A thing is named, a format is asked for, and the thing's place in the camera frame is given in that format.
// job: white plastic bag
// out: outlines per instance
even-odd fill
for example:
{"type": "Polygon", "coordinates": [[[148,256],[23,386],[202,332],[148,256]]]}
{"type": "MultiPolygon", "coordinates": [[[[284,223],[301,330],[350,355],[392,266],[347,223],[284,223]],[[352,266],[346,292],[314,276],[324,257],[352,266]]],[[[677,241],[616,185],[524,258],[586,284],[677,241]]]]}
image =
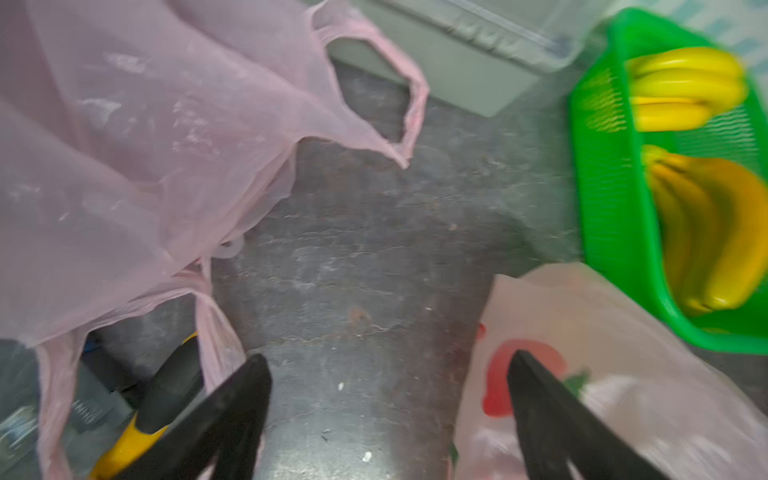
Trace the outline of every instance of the white plastic bag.
{"type": "Polygon", "coordinates": [[[456,422],[450,478],[527,478],[506,374],[527,349],[675,480],[768,475],[768,419],[730,381],[582,264],[498,275],[456,422]]]}
{"type": "Polygon", "coordinates": [[[0,338],[37,348],[38,457],[66,480],[88,331],[191,293],[210,391],[245,358],[211,297],[214,249],[288,194],[303,137],[407,166],[429,89],[343,0],[6,0],[0,38],[0,338]],[[410,82],[401,143],[345,104],[325,52],[340,37],[410,82]]]}

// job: plastic bag handle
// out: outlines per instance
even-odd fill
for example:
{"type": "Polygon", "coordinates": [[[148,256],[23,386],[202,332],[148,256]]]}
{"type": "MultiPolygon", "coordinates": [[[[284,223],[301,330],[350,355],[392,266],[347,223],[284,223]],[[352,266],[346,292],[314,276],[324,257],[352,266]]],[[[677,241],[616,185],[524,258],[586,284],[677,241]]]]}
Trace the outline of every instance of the plastic bag handle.
{"type": "Polygon", "coordinates": [[[35,347],[40,369],[37,450],[45,480],[72,480],[61,435],[74,400],[80,354],[90,330],[144,315],[165,301],[191,293],[196,297],[195,324],[206,390],[215,390],[245,362],[243,344],[213,298],[210,258],[202,257],[198,263],[200,271],[185,268],[107,316],[35,347]]]}
{"type": "MultiPolygon", "coordinates": [[[[367,41],[408,81],[411,101],[403,119],[404,132],[401,142],[393,147],[404,158],[410,158],[424,123],[424,110],[429,96],[429,85],[419,66],[384,36],[360,10],[344,0],[325,0],[310,8],[307,13],[323,46],[337,38],[367,41]]],[[[402,167],[408,166],[407,162],[399,163],[402,167]]]]}

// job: concrete floor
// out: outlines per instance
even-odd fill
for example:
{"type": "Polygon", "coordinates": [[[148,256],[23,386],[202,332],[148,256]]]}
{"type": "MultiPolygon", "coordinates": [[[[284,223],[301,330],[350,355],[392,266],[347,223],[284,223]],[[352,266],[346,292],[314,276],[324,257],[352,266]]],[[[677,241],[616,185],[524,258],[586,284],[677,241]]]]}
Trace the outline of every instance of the concrete floor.
{"type": "MultiPolygon", "coordinates": [[[[396,139],[406,92],[338,72],[349,104],[396,139]]],[[[565,105],[580,75],[544,79],[493,119],[430,101],[408,170],[300,145],[293,195],[241,255],[214,261],[217,301],[274,377],[256,478],[445,477],[492,275],[581,258],[565,105]]],[[[146,377],[193,329],[179,300],[101,335],[146,377]]],[[[768,411],[768,357],[697,353],[768,411]]]]}

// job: yellow banana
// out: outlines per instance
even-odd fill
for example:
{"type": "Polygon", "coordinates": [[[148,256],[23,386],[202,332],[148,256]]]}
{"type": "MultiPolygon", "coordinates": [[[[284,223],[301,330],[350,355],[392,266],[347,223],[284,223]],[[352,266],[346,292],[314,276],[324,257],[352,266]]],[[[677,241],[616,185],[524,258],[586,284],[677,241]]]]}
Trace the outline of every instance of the yellow banana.
{"type": "Polygon", "coordinates": [[[632,105],[650,104],[701,104],[696,98],[685,97],[632,97],[632,105]]]}
{"type": "Polygon", "coordinates": [[[637,131],[680,131],[701,128],[712,112],[700,104],[646,104],[632,107],[637,131]]]}
{"type": "Polygon", "coordinates": [[[733,55],[709,47],[678,48],[656,55],[633,58],[628,66],[630,73],[635,77],[673,68],[709,71],[733,78],[744,76],[744,68],[733,55]]]}
{"type": "Polygon", "coordinates": [[[652,164],[649,171],[664,182],[664,186],[677,200],[684,216],[687,217],[686,225],[680,228],[689,229],[686,235],[691,239],[690,242],[686,243],[685,239],[670,241],[680,241],[683,245],[676,246],[680,250],[686,245],[690,246],[688,258],[673,258],[674,252],[664,254],[671,270],[684,271],[683,278],[678,279],[680,282],[675,287],[677,290],[672,292],[677,305],[688,316],[710,313],[712,309],[703,305],[700,292],[704,287],[703,282],[709,276],[712,259],[718,255],[720,245],[720,217],[717,206],[712,197],[686,175],[662,163],[652,164]]]}
{"type": "Polygon", "coordinates": [[[655,71],[638,78],[632,84],[632,94],[693,98],[708,104],[713,114],[721,114],[741,104],[747,89],[741,79],[680,68],[655,71]]]}
{"type": "Polygon", "coordinates": [[[723,213],[725,234],[718,240],[722,245],[712,259],[701,303],[712,310],[742,306],[768,270],[768,187],[745,167],[722,158],[668,154],[661,162],[708,190],[723,213]]]}
{"type": "Polygon", "coordinates": [[[664,274],[672,294],[677,297],[689,269],[693,245],[693,225],[683,205],[657,175],[647,175],[650,192],[661,225],[661,248],[664,253],[664,274]]]}
{"type": "Polygon", "coordinates": [[[669,154],[670,153],[664,150],[662,147],[657,147],[656,145],[643,145],[643,165],[645,167],[650,167],[651,165],[667,158],[669,154]]]}

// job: red printed graphic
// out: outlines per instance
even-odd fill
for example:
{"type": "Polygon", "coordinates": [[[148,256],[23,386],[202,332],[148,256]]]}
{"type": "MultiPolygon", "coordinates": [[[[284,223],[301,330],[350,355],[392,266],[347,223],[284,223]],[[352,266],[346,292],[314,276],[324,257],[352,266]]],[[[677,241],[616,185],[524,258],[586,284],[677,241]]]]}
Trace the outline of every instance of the red printed graphic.
{"type": "Polygon", "coordinates": [[[560,353],[546,343],[535,340],[507,340],[502,343],[491,357],[485,374],[485,397],[482,410],[490,417],[513,415],[512,400],[507,388],[507,370],[512,356],[518,350],[529,351],[552,375],[563,378],[568,365],[560,353]]]}

